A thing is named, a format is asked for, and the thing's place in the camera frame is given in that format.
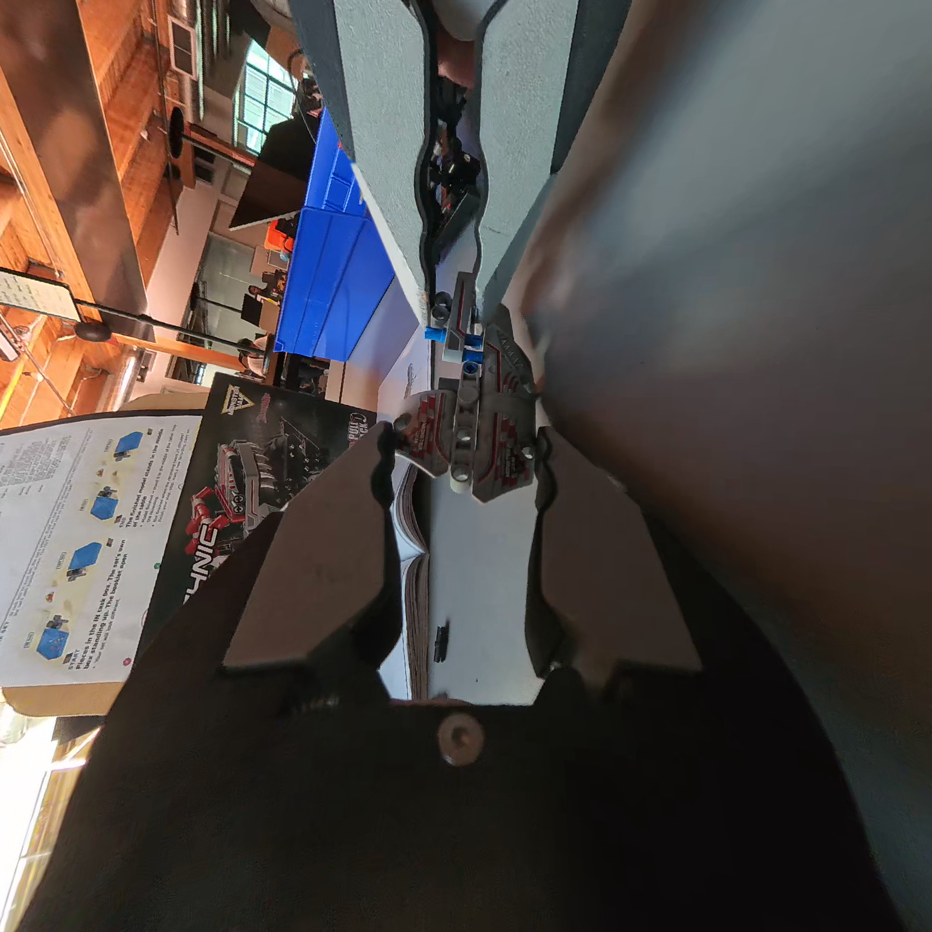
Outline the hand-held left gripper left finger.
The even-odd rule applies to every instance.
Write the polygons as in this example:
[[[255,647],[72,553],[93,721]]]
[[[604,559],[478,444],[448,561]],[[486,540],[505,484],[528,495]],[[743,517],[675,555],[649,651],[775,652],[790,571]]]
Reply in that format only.
[[[227,671],[379,672],[402,633],[394,441],[391,424],[377,423],[286,506],[227,648]]]

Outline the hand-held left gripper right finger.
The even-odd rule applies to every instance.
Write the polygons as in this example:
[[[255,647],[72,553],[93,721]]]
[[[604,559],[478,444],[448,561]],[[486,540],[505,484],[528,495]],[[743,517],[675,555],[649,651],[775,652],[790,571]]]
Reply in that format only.
[[[700,672],[644,514],[624,486],[551,427],[539,430],[538,453],[526,600],[535,674],[567,666],[583,678],[611,678],[620,666]]]

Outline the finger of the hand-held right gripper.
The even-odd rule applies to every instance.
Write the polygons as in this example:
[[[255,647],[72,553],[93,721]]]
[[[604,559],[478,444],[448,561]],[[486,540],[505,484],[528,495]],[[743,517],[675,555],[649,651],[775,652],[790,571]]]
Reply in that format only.
[[[428,34],[420,5],[292,1],[290,12],[402,293],[411,309],[427,309]]]
[[[476,35],[482,194],[475,297],[495,307],[516,272],[616,49],[630,1],[506,1]]]

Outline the grey red shark lego assembly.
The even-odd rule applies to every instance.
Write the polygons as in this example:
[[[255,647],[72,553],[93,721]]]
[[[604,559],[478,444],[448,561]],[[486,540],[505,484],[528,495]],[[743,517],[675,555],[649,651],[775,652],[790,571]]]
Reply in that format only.
[[[499,305],[450,387],[409,399],[394,423],[395,454],[480,503],[529,486],[537,457],[537,395],[530,359]]]

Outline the lego instruction booklet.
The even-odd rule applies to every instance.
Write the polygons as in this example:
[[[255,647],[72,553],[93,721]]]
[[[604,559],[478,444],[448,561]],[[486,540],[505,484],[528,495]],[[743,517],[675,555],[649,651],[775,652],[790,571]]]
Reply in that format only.
[[[420,351],[407,350],[394,363],[379,388],[379,414],[393,421],[411,396],[430,388],[429,363]],[[391,474],[392,526],[400,560],[402,634],[379,669],[394,700],[429,696],[433,654],[429,617],[429,549],[416,516],[417,467],[396,456]]]

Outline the black lego set box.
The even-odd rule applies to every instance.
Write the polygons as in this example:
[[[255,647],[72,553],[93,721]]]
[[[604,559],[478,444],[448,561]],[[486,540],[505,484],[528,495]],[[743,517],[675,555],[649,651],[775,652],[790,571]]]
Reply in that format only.
[[[218,375],[159,564],[139,652],[265,518],[376,424],[377,414]]]

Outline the small blue plastic bin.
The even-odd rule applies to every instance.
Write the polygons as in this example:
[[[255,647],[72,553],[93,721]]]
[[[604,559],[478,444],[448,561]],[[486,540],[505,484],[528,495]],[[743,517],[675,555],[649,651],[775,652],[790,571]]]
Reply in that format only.
[[[341,146],[327,109],[320,114],[314,150],[303,207],[347,216],[367,216],[353,163]]]

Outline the black monitor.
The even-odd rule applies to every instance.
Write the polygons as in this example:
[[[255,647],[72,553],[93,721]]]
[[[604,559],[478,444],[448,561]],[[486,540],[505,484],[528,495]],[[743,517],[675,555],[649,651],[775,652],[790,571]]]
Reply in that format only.
[[[301,116],[274,125],[252,167],[231,231],[295,216],[304,205],[316,138]]]

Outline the large paned window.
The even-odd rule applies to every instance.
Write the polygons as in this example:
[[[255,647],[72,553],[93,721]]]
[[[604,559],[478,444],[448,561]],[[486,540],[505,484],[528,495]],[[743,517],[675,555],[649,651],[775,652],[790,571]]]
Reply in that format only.
[[[258,156],[268,132],[293,116],[292,78],[255,41],[250,41],[234,95],[234,142]]]

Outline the large blue plastic bin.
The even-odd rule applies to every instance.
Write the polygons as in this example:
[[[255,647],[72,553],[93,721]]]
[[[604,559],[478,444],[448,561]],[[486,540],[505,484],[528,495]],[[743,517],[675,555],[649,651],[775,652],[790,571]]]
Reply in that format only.
[[[274,350],[347,361],[393,279],[390,258],[368,213],[304,208]]]

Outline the black metal pole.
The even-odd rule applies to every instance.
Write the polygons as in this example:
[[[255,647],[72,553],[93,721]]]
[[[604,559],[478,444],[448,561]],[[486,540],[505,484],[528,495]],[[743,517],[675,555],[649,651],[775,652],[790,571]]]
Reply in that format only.
[[[268,352],[265,347],[259,347],[253,341],[241,339],[239,341],[230,341],[214,334],[194,331],[172,324],[166,321],[157,320],[147,314],[132,314],[130,312],[101,306],[84,300],[75,300],[76,308],[81,311],[81,321],[75,324],[75,333],[82,339],[89,342],[104,342],[112,336],[119,335],[111,326],[112,319],[127,320],[134,327],[146,326],[150,329],[162,329],[171,332],[174,335],[184,337],[183,342],[191,343],[192,341],[201,341],[204,345],[223,346],[236,351],[243,351],[248,355],[259,355]]]

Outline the white sign board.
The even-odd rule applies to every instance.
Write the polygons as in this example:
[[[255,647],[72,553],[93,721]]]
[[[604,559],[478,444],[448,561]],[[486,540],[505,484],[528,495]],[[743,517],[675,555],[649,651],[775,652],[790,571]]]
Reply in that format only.
[[[74,323],[83,321],[66,284],[5,267],[1,268],[1,305]]]

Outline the white wall vent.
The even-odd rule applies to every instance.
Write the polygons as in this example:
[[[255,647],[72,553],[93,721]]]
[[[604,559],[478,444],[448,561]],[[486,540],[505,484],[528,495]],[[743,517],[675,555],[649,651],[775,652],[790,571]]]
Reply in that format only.
[[[169,57],[171,68],[191,81],[202,79],[201,28],[196,19],[188,22],[169,16]]]

